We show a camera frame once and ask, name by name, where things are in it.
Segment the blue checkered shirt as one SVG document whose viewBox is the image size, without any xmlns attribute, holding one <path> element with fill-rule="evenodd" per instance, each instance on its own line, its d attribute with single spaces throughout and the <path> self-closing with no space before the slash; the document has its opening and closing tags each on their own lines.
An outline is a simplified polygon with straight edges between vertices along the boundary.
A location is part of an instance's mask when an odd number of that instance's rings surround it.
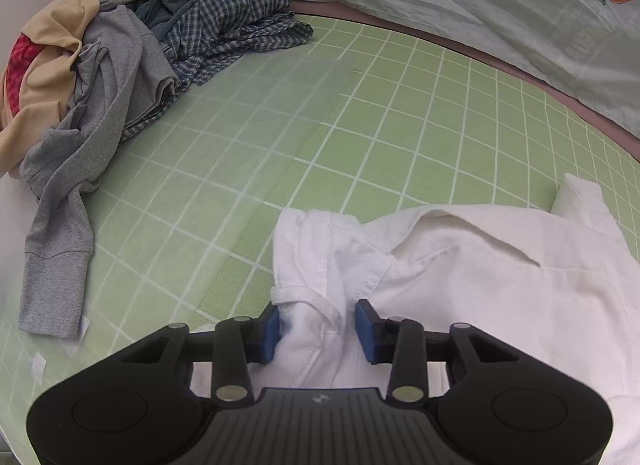
<svg viewBox="0 0 640 465">
<path fill-rule="evenodd" d="M 122 131 L 126 141 L 160 118 L 191 85 L 202 86 L 249 52 L 302 46 L 312 27 L 288 0 L 133 0 L 127 4 L 154 34 L 178 77 L 174 94 Z"/>
</svg>

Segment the green grid cutting mat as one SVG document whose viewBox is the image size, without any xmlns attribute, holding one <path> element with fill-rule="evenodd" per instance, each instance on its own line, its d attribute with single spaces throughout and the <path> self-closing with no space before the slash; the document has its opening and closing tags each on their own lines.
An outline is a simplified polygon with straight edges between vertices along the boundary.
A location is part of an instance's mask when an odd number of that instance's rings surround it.
<svg viewBox="0 0 640 465">
<path fill-rule="evenodd" d="M 639 248 L 639 165 L 558 97 L 506 70 L 372 25 L 313 16 L 305 46 L 247 55 L 125 142 L 86 199 L 96 248 L 78 341 L 17 326 L 35 201 L 1 181 L 1 430 L 34 456 L 44 389 L 171 321 L 262 309 L 281 208 L 367 222 L 427 203 L 549 208 L 597 181 Z"/>
</svg>

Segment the red garment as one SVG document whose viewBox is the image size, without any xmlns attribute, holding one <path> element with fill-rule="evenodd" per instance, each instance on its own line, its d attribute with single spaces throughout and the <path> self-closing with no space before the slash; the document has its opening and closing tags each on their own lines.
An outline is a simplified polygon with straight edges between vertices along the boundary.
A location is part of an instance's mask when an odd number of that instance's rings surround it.
<svg viewBox="0 0 640 465">
<path fill-rule="evenodd" d="M 9 61 L 4 71 L 4 90 L 6 103 L 12 115 L 20 110 L 20 90 L 23 78 L 32 62 L 43 51 L 44 46 L 35 44 L 29 37 L 21 33 L 10 52 Z"/>
</svg>

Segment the white shirt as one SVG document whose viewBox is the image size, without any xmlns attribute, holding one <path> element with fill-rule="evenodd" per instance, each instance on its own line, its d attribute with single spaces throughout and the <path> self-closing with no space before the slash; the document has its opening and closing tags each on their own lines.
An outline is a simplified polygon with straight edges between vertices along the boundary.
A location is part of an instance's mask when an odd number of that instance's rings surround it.
<svg viewBox="0 0 640 465">
<path fill-rule="evenodd" d="M 639 266 L 594 182 L 565 176 L 550 212 L 431 205 L 372 222 L 287 208 L 273 239 L 281 341 L 256 389 L 384 388 L 355 331 L 366 299 L 430 331 L 468 322 L 592 387 L 613 413 L 608 464 L 639 459 Z"/>
</svg>

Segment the grey sweatshirt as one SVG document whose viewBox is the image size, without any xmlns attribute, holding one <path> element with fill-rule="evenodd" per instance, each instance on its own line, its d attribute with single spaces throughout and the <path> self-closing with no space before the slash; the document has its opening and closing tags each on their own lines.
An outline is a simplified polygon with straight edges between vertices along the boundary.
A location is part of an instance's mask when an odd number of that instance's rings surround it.
<svg viewBox="0 0 640 465">
<path fill-rule="evenodd" d="M 20 166 L 38 200 L 25 240 L 18 314 L 18 327 L 30 334 L 77 336 L 94 248 L 84 197 L 98 188 L 125 127 L 177 89 L 160 42 L 128 7 L 134 1 L 99 0 L 65 118 L 43 133 Z"/>
</svg>

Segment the beige garment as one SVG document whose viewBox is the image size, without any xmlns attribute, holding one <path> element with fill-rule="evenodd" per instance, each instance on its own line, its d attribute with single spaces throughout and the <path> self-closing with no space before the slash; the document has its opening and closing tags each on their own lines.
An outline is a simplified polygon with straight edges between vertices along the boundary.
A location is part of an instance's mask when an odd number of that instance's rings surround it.
<svg viewBox="0 0 640 465">
<path fill-rule="evenodd" d="M 73 64 L 98 0 L 54 0 L 27 22 L 21 33 L 44 49 L 29 66 L 20 90 L 20 110 L 12 115 L 1 76 L 1 173 L 16 170 L 43 133 L 64 118 L 76 74 Z"/>
</svg>

